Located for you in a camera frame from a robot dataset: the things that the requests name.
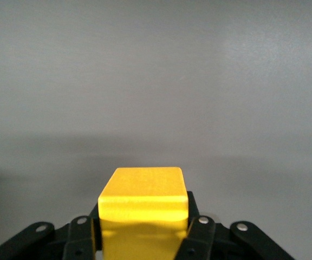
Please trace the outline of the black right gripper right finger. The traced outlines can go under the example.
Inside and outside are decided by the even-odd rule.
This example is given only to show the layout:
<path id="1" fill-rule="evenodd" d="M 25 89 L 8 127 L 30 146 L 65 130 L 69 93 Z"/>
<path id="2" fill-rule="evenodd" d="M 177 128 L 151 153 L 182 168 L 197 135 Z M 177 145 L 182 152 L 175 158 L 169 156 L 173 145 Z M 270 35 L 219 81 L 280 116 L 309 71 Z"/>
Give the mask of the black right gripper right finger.
<path id="1" fill-rule="evenodd" d="M 177 259 L 293 259 L 258 226 L 238 221 L 229 228 L 199 213 L 188 191 L 188 230 Z"/>

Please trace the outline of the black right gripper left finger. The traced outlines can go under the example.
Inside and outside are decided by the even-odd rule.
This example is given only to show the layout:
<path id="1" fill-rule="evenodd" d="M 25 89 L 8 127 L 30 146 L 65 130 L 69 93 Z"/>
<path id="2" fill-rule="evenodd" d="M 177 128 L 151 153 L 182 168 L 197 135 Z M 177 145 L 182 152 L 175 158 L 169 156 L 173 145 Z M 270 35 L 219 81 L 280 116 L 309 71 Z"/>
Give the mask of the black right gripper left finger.
<path id="1" fill-rule="evenodd" d="M 36 222 L 0 245 L 0 259 L 96 259 L 102 250 L 98 206 L 61 228 Z"/>

